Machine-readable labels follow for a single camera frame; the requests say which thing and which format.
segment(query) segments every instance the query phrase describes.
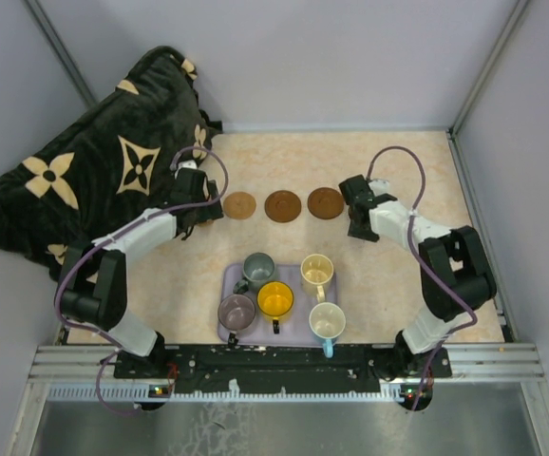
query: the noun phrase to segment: gray mug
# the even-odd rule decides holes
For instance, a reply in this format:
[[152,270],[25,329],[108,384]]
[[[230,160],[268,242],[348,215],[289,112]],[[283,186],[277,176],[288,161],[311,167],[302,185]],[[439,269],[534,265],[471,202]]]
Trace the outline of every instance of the gray mug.
[[276,280],[275,261],[261,252],[247,256],[243,262],[243,278],[235,284],[233,293],[242,295],[248,290],[259,292],[268,282]]
[[256,305],[243,294],[231,294],[219,303],[219,323],[230,331],[228,347],[232,348],[237,344],[237,334],[246,330],[254,318],[256,318]]

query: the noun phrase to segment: gray floor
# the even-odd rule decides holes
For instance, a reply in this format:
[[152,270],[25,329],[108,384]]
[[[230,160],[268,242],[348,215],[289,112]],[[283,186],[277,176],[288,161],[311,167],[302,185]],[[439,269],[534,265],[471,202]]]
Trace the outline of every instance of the gray floor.
[[99,404],[48,403],[32,452],[68,455],[539,454],[516,385],[441,385],[431,406],[170,404],[124,418]]

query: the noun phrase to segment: dark green blanket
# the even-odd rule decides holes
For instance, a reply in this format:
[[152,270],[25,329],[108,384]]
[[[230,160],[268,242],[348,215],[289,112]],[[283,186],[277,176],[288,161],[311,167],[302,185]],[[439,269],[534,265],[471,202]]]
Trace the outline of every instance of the dark green blanket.
[[[211,147],[221,129],[199,110],[194,66],[157,47],[116,90],[0,178],[0,248],[57,276],[67,245],[104,236],[162,204],[175,153]],[[183,160],[202,155],[195,151]]]

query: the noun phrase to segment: wooden tabletop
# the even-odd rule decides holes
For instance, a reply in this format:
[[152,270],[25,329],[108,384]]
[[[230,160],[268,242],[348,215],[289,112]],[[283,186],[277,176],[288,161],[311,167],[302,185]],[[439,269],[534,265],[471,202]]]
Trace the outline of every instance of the wooden tabletop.
[[[230,175],[230,193],[248,192],[256,212],[248,219],[224,218],[197,227],[185,241],[173,239],[137,261],[129,271],[128,305],[168,343],[220,343],[217,308],[226,266],[253,252],[266,252],[280,263],[297,263],[312,253],[333,261],[338,304],[347,318],[343,343],[392,342],[424,306],[419,266],[392,241],[377,243],[347,236],[346,211],[321,220],[311,215],[312,190],[357,174],[381,148],[403,145],[418,154],[426,170],[426,192],[419,212],[450,227],[470,224],[458,175],[442,132],[342,132],[226,134],[213,149]],[[202,166],[223,184],[218,164]],[[420,175],[410,156],[390,151],[374,167],[374,178],[390,181],[390,193],[410,206]],[[264,213],[264,201],[276,190],[290,190],[302,200],[300,216],[276,223]],[[454,334],[453,342],[502,342],[492,302],[477,312],[479,323]],[[102,343],[87,332],[72,331],[69,343]]]

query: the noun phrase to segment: cup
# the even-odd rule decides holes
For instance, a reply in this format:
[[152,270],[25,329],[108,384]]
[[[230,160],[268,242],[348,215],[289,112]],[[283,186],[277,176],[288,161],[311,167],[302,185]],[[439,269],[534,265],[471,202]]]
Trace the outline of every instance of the cup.
[[317,304],[309,315],[311,331],[321,341],[326,358],[333,356],[335,339],[347,326],[347,318],[338,306],[331,302]]
[[249,290],[257,293],[273,280],[276,280],[275,261],[261,252],[251,254],[243,262],[243,278],[235,284],[233,293],[242,295]]
[[308,295],[315,295],[318,302],[325,301],[325,293],[330,288],[333,278],[333,263],[325,255],[308,255],[300,266],[302,273],[302,290]]
[[219,303],[218,320],[221,326],[230,331],[228,347],[234,347],[237,334],[246,330],[256,318],[254,302],[244,294],[231,294]]
[[283,282],[267,283],[257,294],[257,307],[273,322],[273,332],[279,334],[281,320],[290,315],[293,307],[292,289]]

